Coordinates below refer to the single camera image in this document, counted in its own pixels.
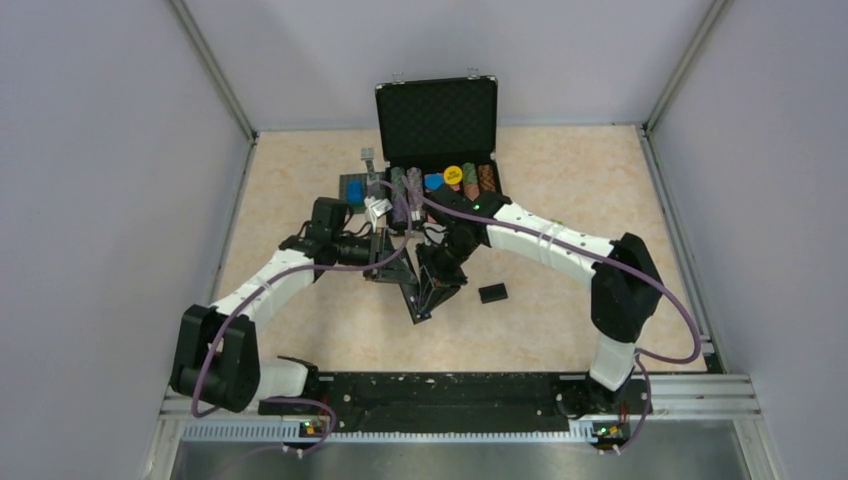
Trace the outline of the black remote control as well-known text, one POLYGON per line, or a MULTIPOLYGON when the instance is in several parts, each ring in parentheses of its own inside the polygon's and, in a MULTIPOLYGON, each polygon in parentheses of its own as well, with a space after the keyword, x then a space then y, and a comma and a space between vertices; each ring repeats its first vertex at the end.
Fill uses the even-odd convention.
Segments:
POLYGON ((402 283, 399 285, 403 300, 414 324, 420 324, 432 317, 434 290, 420 283, 402 283))

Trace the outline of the green purple chip stack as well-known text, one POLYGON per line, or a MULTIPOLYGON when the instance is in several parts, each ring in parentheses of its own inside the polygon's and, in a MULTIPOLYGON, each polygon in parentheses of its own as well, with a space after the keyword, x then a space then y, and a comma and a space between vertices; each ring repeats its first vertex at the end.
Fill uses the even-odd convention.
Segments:
POLYGON ((390 182, 394 186, 391 192, 391 217, 389 226, 393 229, 400 229, 406 224, 408 216, 406 187, 403 183, 405 170, 402 167, 392 167, 389 170, 390 182))

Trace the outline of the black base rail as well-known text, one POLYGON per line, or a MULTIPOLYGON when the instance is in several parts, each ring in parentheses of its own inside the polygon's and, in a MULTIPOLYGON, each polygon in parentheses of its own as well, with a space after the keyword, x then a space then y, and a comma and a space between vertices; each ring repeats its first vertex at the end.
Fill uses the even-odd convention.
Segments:
POLYGON ((334 420, 344 434, 501 437, 565 434, 588 420, 590 442, 624 443, 630 422, 653 410, 649 384, 609 391, 586 374, 326 372, 289 404, 262 394, 262 416, 311 417, 315 436, 334 420))

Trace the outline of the orange brown chip stack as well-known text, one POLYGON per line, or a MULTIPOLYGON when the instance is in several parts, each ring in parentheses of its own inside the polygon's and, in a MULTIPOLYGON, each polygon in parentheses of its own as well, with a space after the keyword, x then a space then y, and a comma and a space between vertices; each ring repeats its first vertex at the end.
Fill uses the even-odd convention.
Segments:
POLYGON ((482 193, 498 192, 495 168, 492 164, 479 165, 477 175, 479 188, 482 193))

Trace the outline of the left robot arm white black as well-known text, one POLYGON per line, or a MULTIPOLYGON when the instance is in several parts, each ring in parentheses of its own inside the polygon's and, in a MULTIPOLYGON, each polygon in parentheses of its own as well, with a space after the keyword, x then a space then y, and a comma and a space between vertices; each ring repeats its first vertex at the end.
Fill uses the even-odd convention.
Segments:
POLYGON ((191 398, 192 413, 241 412, 255 400, 282 397, 297 413, 319 404, 314 365, 292 357, 262 362, 258 336, 298 292, 328 271, 360 272, 376 278, 403 260, 407 245, 369 227, 351 232, 350 206, 318 198, 309 220, 286 238, 268 262, 230 294, 212 304, 193 304, 182 315, 169 386, 191 398))

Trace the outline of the blue lego brick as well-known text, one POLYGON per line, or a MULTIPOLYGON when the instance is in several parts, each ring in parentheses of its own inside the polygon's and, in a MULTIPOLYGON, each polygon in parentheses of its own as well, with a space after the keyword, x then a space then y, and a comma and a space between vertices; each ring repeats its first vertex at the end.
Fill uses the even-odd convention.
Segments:
POLYGON ((346 184, 346 201, 353 207, 364 205, 364 187, 361 181, 349 181, 346 184))

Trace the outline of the grey lego baseplate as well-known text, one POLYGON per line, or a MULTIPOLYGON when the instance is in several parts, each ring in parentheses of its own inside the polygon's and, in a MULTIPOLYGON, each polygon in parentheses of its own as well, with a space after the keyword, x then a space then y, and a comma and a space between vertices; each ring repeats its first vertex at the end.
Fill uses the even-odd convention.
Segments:
POLYGON ((387 189, 379 182, 376 174, 354 173, 339 176, 338 198, 350 205, 354 214, 365 214, 369 198, 374 201, 385 199, 387 189))

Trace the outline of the grey lego tower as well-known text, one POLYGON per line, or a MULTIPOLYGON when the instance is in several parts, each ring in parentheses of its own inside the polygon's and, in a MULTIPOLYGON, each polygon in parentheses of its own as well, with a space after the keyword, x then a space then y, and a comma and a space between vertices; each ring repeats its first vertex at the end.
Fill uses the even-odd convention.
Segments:
POLYGON ((375 196, 381 180, 374 164, 375 151, 373 147, 363 147, 360 151, 360 159, 366 167, 365 194, 367 197, 375 196))

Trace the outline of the yellow round chip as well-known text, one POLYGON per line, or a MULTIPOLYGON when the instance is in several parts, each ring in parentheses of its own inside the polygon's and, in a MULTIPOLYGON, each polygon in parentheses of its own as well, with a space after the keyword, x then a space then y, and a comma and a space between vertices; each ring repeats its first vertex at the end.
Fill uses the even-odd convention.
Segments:
POLYGON ((463 171, 459 166, 448 166, 442 173, 442 178, 447 185, 459 185, 463 179, 463 171))

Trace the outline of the black poker chip case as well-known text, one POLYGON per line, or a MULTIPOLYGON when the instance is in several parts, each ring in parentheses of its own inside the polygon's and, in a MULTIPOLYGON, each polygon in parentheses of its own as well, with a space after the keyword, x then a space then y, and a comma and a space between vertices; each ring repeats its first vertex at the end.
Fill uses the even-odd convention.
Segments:
POLYGON ((496 162, 498 80, 494 76, 382 83, 375 87, 382 153, 391 170, 423 177, 473 164, 503 191, 496 162))

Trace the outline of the green orange chip stack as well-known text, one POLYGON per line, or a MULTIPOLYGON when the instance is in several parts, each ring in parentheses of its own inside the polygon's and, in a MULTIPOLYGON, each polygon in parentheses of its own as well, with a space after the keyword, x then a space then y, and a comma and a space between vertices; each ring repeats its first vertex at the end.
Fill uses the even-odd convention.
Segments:
POLYGON ((463 178, 462 187, 464 195, 469 200, 476 200, 480 195, 480 184, 477 173, 477 166, 471 162, 466 162, 461 166, 463 178))

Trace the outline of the black battery cover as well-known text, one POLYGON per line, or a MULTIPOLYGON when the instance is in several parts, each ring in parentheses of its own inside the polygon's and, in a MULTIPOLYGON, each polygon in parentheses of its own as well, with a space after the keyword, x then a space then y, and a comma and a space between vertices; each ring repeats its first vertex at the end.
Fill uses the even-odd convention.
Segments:
POLYGON ((509 298, 508 290, 504 283, 480 287, 478 294, 482 304, 503 301, 509 298))

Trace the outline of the blue round chip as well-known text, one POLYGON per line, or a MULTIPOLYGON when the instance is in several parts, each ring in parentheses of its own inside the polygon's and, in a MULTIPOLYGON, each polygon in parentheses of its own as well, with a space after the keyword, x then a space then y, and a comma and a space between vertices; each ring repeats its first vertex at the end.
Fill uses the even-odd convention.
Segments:
POLYGON ((441 174, 428 174, 423 179, 424 190, 426 192, 436 191, 444 184, 445 181, 441 174))

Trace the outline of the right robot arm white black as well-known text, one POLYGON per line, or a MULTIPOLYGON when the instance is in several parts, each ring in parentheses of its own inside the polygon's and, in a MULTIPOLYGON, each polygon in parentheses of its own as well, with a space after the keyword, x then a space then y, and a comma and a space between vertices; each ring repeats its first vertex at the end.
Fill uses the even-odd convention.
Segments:
POLYGON ((441 187, 423 202, 446 229, 436 249, 441 263, 458 265, 484 245, 534 260, 585 286, 598 332, 587 400, 600 412, 612 412, 626 400, 625 382, 635 367, 643 327, 668 291, 640 237, 626 233, 607 239, 578 232, 493 192, 469 200, 441 187))

